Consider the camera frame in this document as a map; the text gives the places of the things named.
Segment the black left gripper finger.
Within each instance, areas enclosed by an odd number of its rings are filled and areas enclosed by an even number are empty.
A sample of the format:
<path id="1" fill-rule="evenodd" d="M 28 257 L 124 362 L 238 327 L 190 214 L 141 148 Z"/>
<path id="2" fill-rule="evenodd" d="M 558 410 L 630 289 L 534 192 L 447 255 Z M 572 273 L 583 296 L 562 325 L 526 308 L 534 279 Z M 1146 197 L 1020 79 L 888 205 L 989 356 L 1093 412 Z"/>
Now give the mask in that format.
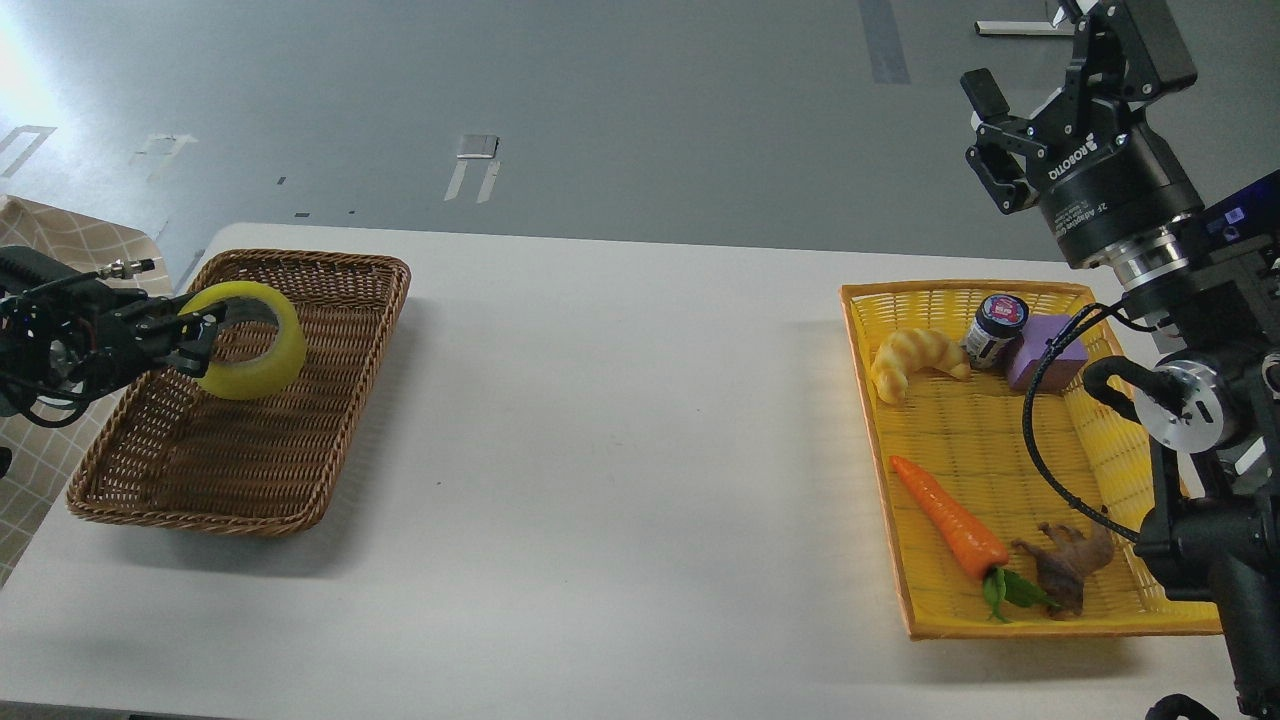
<path id="1" fill-rule="evenodd" d="M 150 369 L 173 369 L 182 375 L 204 378 L 212 361 L 218 336 L 202 334 L 192 338 L 161 336 L 150 340 Z"/>
<path id="2" fill-rule="evenodd" d="M 145 338 L 166 341 L 215 340 L 228 313 L 227 305 L 210 305 L 195 311 L 152 318 L 145 323 Z"/>

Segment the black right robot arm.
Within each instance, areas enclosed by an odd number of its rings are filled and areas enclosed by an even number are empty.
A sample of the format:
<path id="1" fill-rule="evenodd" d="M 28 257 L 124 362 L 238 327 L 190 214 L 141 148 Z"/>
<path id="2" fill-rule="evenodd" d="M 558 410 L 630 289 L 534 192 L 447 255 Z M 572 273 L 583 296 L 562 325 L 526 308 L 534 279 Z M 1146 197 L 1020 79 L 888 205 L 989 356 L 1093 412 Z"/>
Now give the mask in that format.
<path id="1" fill-rule="evenodd" d="M 1206 205 L 1146 109 L 1197 70 L 1164 1 L 1064 1 L 1062 86 L 1015 117 L 987 69 L 961 85 L 966 160 L 1004 214 L 1038 208 L 1066 263 L 1107 266 L 1111 306 L 1079 311 L 1050 345 L 1112 316 L 1164 334 L 1152 368 L 1089 364 L 1085 391 L 1149 436 L 1153 507 L 1115 527 L 1171 601 L 1219 611 L 1240 711 L 1277 716 L 1277 174 Z"/>

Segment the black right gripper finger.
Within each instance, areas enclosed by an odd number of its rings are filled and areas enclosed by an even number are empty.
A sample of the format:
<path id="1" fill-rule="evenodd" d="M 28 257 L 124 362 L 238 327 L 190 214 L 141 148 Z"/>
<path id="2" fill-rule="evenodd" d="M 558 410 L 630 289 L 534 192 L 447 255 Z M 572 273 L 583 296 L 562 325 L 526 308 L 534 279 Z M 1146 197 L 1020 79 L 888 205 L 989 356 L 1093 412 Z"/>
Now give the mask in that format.
<path id="1" fill-rule="evenodd" d="M 1005 215 L 1037 208 L 1050 209 L 1050 170 L 1061 158 L 1059 120 L 1061 91 L 1056 88 L 1030 114 L 1019 117 L 991 70 L 969 70 L 960 79 L 973 110 L 974 140 L 965 159 Z"/>
<path id="2" fill-rule="evenodd" d="M 1198 79 L 1166 1 L 1061 1 L 1074 26 L 1062 96 L 1074 131 L 1088 126 L 1092 102 L 1152 102 Z"/>

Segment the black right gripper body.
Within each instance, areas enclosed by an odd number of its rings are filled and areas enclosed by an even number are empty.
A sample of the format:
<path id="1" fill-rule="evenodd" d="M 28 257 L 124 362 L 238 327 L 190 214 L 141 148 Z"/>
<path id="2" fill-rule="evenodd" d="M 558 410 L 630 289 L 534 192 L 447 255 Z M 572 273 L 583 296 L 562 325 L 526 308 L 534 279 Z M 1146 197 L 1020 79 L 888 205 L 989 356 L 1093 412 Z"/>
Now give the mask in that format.
<path id="1" fill-rule="evenodd" d="M 1170 145 L 1143 110 L 1094 100 L 1084 120 L 1053 104 L 1033 118 L 1043 155 L 1027 178 L 1059 251 L 1082 269 L 1106 249 L 1204 209 Z"/>

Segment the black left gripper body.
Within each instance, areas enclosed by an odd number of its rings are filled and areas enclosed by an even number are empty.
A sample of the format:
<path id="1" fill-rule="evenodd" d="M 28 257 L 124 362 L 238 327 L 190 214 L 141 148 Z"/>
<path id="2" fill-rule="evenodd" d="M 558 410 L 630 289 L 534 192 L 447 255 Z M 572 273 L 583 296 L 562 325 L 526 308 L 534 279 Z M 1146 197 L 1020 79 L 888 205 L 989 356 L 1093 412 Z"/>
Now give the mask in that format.
<path id="1" fill-rule="evenodd" d="M 128 386 L 160 368 L 175 347 L 166 324 L 174 316 L 172 300 L 145 300 L 114 309 L 93 323 L 96 350 L 88 360 L 92 386 Z"/>

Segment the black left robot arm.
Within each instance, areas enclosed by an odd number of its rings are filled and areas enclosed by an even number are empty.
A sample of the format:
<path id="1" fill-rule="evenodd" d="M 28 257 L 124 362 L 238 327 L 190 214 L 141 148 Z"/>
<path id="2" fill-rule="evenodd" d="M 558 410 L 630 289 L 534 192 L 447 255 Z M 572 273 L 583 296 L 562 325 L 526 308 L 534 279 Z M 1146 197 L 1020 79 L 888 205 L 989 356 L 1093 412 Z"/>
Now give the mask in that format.
<path id="1" fill-rule="evenodd" d="M 88 270 L 8 245 L 1 252 L 3 415 L 60 430 L 97 401 L 164 368 L 204 378 L 214 342 L 230 324 L 229 301 L 184 302 L 115 287 L 154 272 L 152 258 L 118 259 Z"/>

